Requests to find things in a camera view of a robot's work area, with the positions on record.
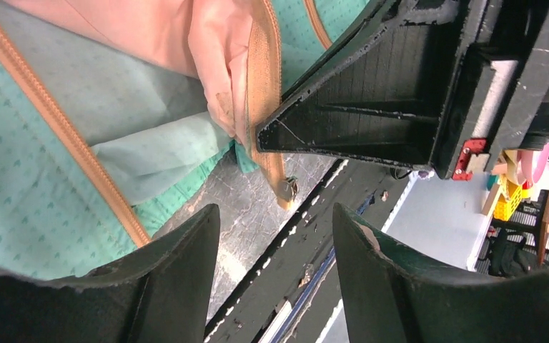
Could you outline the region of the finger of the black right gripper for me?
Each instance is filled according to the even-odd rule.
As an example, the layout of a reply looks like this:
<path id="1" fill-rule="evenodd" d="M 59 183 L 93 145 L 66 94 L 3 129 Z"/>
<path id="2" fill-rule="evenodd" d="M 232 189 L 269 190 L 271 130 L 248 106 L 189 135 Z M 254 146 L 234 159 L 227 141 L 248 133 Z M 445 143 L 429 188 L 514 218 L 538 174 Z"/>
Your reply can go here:
<path id="1" fill-rule="evenodd" d="M 469 179 L 467 58 L 496 1 L 369 1 L 257 129 L 262 152 L 321 154 Z"/>

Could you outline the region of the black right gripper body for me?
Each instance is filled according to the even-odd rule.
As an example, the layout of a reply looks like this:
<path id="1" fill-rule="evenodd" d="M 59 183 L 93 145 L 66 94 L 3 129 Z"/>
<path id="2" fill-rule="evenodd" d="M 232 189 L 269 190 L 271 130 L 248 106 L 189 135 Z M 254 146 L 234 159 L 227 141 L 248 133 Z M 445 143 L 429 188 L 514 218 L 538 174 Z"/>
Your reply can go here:
<path id="1" fill-rule="evenodd" d="M 459 1 L 450 79 L 450 176 L 468 175 L 468 144 L 481 141 L 490 171 L 506 149 L 549 140 L 549 1 Z"/>

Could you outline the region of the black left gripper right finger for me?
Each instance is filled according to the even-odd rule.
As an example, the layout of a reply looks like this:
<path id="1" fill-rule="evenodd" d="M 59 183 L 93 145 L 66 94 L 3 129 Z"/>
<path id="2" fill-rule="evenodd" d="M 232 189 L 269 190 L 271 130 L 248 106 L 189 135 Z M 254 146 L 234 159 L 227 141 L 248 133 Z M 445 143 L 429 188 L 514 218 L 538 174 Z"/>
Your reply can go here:
<path id="1" fill-rule="evenodd" d="M 338 203 L 332 234 L 351 342 L 549 342 L 549 269 L 512 279 L 469 272 Z"/>

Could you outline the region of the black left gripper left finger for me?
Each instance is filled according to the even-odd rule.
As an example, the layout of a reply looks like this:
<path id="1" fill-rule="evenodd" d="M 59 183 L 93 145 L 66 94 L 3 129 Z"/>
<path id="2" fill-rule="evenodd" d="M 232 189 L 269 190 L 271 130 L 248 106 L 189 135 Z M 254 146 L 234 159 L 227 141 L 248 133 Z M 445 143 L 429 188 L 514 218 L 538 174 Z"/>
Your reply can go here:
<path id="1" fill-rule="evenodd" d="M 219 245 L 219 207 L 83 277 L 0 268 L 0 342 L 201 342 Z"/>

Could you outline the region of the orange and teal gradient jacket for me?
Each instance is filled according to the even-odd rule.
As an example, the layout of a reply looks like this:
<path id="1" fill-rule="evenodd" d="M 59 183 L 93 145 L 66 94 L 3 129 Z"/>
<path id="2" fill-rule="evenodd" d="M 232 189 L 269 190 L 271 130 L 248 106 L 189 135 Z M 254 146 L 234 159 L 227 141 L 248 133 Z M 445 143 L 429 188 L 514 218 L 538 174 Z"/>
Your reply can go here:
<path id="1" fill-rule="evenodd" d="M 0 267 L 80 276 L 148 244 L 365 1 L 0 1 Z"/>

